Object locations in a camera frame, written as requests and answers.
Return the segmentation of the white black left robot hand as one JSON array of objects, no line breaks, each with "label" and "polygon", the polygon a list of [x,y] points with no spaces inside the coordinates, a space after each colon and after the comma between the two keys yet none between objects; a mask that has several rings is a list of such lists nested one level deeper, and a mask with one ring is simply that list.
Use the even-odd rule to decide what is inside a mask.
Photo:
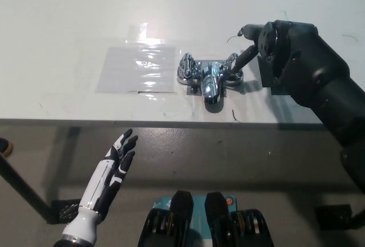
[{"label": "white black left robot hand", "polygon": [[109,207],[118,193],[131,166],[138,140],[130,128],[112,144],[99,161],[79,203],[80,206],[96,212],[104,221]]}]

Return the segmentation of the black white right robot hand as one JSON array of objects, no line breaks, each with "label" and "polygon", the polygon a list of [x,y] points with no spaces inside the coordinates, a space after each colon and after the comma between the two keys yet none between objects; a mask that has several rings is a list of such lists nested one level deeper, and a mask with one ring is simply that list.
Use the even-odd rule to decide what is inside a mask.
[{"label": "black white right robot hand", "polygon": [[238,73],[258,54],[261,54],[264,58],[274,56],[291,25],[292,23],[289,21],[276,20],[265,25],[247,24],[241,27],[237,36],[253,41],[254,44],[236,58],[231,72]]}]

